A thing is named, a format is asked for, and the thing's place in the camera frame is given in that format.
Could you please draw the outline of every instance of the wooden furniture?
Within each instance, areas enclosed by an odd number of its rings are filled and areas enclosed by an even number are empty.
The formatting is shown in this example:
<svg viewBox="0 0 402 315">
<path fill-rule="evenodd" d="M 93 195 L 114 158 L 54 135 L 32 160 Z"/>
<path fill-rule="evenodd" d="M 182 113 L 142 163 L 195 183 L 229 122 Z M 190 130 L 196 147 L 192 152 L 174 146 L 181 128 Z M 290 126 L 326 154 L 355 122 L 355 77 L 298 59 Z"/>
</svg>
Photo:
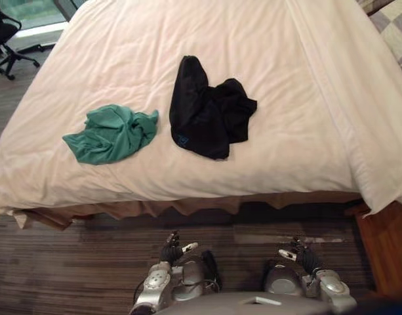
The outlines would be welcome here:
<svg viewBox="0 0 402 315">
<path fill-rule="evenodd" d="M 354 209 L 365 250 L 371 264 L 377 293 L 402 297 L 402 205 L 392 203 L 376 215 L 363 218 L 365 205 Z"/>
</svg>

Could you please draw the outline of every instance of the black cable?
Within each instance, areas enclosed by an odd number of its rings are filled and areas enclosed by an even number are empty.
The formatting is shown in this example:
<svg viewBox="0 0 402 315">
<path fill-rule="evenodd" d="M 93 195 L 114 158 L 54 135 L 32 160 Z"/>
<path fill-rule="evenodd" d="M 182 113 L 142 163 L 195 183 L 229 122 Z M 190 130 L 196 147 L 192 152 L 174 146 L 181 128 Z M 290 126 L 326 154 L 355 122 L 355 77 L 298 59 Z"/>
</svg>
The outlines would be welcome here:
<svg viewBox="0 0 402 315">
<path fill-rule="evenodd" d="M 142 280 L 142 281 L 136 286 L 136 288 L 135 288 L 135 291 L 134 291 L 134 305 L 135 305 L 135 303 L 136 303 L 136 293 L 138 292 L 138 289 L 139 289 L 140 286 L 144 283 L 144 281 L 146 281 L 146 280 L 145 280 L 145 279 Z"/>
<path fill-rule="evenodd" d="M 200 284 L 203 284 L 205 282 L 215 285 L 216 292 L 220 291 L 220 286 L 218 285 L 218 283 L 216 281 L 210 280 L 210 279 L 205 279 L 205 280 L 195 282 L 195 283 L 184 283 L 183 281 L 181 281 L 180 283 L 185 287 L 194 287 L 195 285 L 200 285 Z"/>
</svg>

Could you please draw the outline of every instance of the black chair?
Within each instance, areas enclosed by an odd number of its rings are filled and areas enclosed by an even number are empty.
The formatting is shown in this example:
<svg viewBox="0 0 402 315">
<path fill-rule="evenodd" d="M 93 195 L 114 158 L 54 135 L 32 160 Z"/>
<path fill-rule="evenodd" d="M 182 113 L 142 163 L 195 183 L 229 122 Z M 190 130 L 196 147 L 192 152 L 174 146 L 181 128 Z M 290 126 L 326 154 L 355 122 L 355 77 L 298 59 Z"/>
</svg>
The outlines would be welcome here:
<svg viewBox="0 0 402 315">
<path fill-rule="evenodd" d="M 18 24 L 15 26 L 10 23 L 4 23 L 4 20 L 9 20 Z M 18 52 L 12 50 L 8 45 L 7 41 L 13 37 L 18 31 L 22 29 L 22 24 L 20 21 L 17 21 L 0 11 L 0 54 L 3 54 L 1 47 L 4 47 L 4 50 L 7 56 L 3 61 L 0 62 L 0 74 L 5 75 L 9 80 L 14 80 L 15 77 L 10 74 L 12 65 L 16 62 L 16 60 L 26 59 L 33 61 L 33 65 L 37 68 L 40 64 L 36 61 L 36 59 L 32 59 L 30 57 L 24 56 L 23 54 L 19 54 Z M 7 64 L 7 67 L 4 69 L 1 68 L 2 65 Z"/>
</svg>

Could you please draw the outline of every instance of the blue logo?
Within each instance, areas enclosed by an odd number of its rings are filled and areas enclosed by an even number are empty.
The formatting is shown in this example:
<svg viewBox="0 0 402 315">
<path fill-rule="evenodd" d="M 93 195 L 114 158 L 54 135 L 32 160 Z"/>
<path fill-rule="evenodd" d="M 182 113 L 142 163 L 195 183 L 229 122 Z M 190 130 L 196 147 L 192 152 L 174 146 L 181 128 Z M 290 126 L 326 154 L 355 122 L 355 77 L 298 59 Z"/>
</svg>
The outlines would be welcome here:
<svg viewBox="0 0 402 315">
<path fill-rule="evenodd" d="M 182 136 L 182 135 L 177 135 L 177 137 L 179 138 L 177 145 L 181 146 L 183 148 L 186 147 L 186 144 L 188 143 L 189 138 L 186 138 L 185 136 Z"/>
</svg>

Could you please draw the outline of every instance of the bed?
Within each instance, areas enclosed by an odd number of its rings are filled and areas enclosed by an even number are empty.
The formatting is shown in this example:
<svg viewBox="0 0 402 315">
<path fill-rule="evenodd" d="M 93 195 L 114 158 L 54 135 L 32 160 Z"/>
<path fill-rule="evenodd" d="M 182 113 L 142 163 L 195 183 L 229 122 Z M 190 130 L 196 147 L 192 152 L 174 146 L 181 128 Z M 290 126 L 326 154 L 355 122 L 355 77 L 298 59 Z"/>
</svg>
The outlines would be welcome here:
<svg viewBox="0 0 402 315">
<path fill-rule="evenodd" d="M 242 82 L 258 110 L 226 161 L 172 141 L 180 60 L 215 86 Z M 62 136 L 106 104 L 159 111 L 157 135 L 109 165 Z M 0 138 L 0 214 L 60 228 L 73 216 L 235 211 L 362 198 L 402 203 L 402 71 L 354 0 L 93 0 L 71 20 Z"/>
</svg>

